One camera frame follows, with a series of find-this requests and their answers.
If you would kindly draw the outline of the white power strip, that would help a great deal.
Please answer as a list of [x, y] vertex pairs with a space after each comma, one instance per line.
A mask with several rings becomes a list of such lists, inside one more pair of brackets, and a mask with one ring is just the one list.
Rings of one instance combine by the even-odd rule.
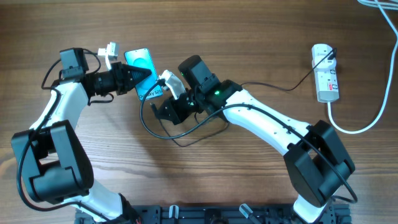
[[[315, 44], [312, 47], [312, 59], [319, 55], [326, 55], [329, 60], [336, 59], [336, 48], [333, 49], [327, 44]], [[336, 67], [331, 70], [314, 71], [314, 76], [317, 100], [320, 103], [331, 103], [339, 99]]]

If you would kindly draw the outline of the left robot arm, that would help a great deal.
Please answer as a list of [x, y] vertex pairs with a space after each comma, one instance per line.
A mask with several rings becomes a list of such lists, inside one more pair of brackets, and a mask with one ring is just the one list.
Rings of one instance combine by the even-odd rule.
[[40, 118], [11, 139], [17, 159], [16, 185], [23, 203], [39, 212], [73, 206], [100, 223], [140, 223], [126, 198], [95, 181], [91, 162], [75, 128], [93, 96], [123, 95], [151, 76], [151, 70], [121, 62], [105, 72], [89, 71], [90, 50], [60, 51], [63, 65], [51, 86], [51, 99]]

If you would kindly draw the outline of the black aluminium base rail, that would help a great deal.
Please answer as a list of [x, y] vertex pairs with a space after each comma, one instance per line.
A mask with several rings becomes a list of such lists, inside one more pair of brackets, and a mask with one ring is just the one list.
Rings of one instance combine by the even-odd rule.
[[[292, 204], [271, 204], [266, 206], [238, 207], [161, 207], [133, 206], [141, 219], [137, 223], [305, 223], [294, 212]], [[100, 223], [76, 210], [74, 223]], [[329, 203], [320, 217], [313, 223], [352, 223], [349, 205]]]

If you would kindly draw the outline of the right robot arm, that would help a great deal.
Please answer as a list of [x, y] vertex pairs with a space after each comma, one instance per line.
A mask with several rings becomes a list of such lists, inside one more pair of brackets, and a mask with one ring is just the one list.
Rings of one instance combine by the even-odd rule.
[[282, 155], [298, 193], [294, 213], [306, 223], [319, 220], [355, 170], [335, 129], [323, 120], [311, 125], [292, 119], [256, 100], [241, 85], [219, 81], [199, 55], [183, 61], [178, 70], [182, 79], [168, 70], [158, 77], [172, 96], [154, 110], [156, 117], [180, 124], [192, 113], [206, 112], [252, 132]]

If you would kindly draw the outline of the white USB charger plug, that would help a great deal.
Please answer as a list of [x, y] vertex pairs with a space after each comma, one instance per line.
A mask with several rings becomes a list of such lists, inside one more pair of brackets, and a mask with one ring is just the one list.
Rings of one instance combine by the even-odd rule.
[[314, 71], [325, 71], [335, 69], [336, 59], [329, 60], [326, 55], [314, 56], [312, 60]]

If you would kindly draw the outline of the blue Galaxy smartphone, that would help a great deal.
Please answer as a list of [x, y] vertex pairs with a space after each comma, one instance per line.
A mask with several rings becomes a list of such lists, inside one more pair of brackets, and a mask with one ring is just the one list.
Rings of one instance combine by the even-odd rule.
[[157, 73], [148, 48], [126, 51], [124, 53], [129, 72], [136, 83], [135, 89], [140, 101], [157, 82]]

